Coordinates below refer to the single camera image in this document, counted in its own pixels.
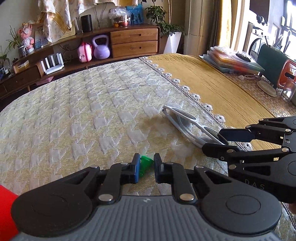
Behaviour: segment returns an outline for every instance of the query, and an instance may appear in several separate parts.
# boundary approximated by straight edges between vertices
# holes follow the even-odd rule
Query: black speaker
[[[92,22],[90,14],[81,16],[81,26],[82,32],[84,33],[92,31]]]

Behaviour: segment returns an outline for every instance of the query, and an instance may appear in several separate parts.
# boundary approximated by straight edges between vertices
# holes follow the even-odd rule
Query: kettlebell handle
[[[108,46],[108,43],[109,43],[109,37],[107,35],[98,35],[96,37],[93,38],[92,42],[93,42],[93,45],[94,47],[96,48],[98,45],[96,44],[96,39],[100,39],[100,38],[105,38],[106,39],[106,46]]]

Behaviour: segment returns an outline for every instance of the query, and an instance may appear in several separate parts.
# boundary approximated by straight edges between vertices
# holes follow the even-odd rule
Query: pink plush toy
[[[32,25],[29,23],[23,23],[22,27],[23,28],[19,30],[20,36],[23,39],[22,45],[24,45],[28,50],[28,52],[30,53],[34,50],[33,48],[34,39],[30,37],[32,33]]]

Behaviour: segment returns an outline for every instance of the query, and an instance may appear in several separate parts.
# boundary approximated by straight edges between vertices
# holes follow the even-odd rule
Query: blue picture
[[[143,7],[142,3],[138,4],[138,6],[126,6],[126,9],[130,11],[131,18],[129,24],[143,24]]]

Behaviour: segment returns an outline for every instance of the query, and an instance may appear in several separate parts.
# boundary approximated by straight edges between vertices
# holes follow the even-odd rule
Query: pink suitcase
[[[85,42],[82,42],[77,50],[79,61],[82,63],[91,61],[91,57],[92,57],[91,51],[92,51],[91,45]]]

